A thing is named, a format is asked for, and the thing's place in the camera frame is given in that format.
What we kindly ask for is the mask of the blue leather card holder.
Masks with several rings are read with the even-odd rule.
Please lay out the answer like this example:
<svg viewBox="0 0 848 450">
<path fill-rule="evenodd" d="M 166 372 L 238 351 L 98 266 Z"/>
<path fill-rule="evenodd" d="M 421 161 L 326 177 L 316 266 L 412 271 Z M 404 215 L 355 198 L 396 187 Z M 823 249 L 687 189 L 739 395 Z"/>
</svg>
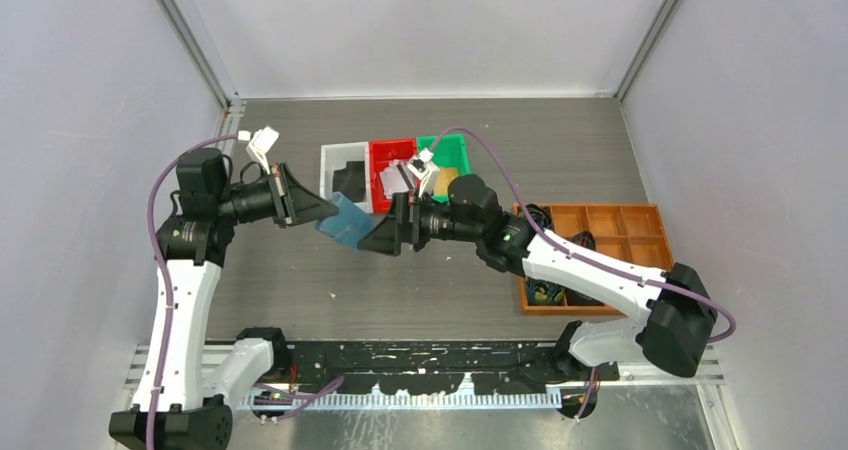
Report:
<svg viewBox="0 0 848 450">
<path fill-rule="evenodd" d="M 376 226 L 377 219 L 340 192 L 334 192 L 330 202 L 338 213 L 317 222 L 316 230 L 340 245 L 357 250 L 359 242 Z"/>
</svg>

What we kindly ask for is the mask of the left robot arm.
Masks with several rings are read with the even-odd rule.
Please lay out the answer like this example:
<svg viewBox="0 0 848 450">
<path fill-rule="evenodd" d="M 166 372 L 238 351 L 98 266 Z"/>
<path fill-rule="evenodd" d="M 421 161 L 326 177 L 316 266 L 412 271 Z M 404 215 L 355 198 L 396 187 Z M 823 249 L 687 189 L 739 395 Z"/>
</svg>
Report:
<svg viewBox="0 0 848 450">
<path fill-rule="evenodd" d="M 251 183 L 234 183 L 229 157 L 199 148 L 172 169 L 172 213 L 148 227 L 158 278 L 148 357 L 129 409 L 111 415 L 108 433 L 128 449 L 225 449 L 236 408 L 254 385 L 280 382 L 293 367 L 281 329 L 252 327 L 215 370 L 203 372 L 211 303 L 235 228 L 259 220 L 299 226 L 338 208 L 303 187 L 284 163 Z"/>
</svg>

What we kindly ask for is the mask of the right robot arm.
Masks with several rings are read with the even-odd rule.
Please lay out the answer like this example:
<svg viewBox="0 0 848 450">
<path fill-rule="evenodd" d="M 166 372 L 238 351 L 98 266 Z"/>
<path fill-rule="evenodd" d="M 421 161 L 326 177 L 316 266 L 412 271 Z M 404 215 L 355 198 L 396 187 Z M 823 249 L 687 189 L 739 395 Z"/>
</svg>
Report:
<svg viewBox="0 0 848 450">
<path fill-rule="evenodd" d="M 496 271 L 575 290 L 621 313 L 618 320 L 566 326 L 554 357 L 567 380 L 635 356 L 668 374 L 692 377 L 717 321 L 695 269 L 682 263 L 668 271 L 641 266 L 568 241 L 505 211 L 476 175 L 454 180 L 445 203 L 394 195 L 389 213 L 357 247 L 397 256 L 405 244 L 420 250 L 432 239 L 472 242 L 477 256 Z"/>
</svg>

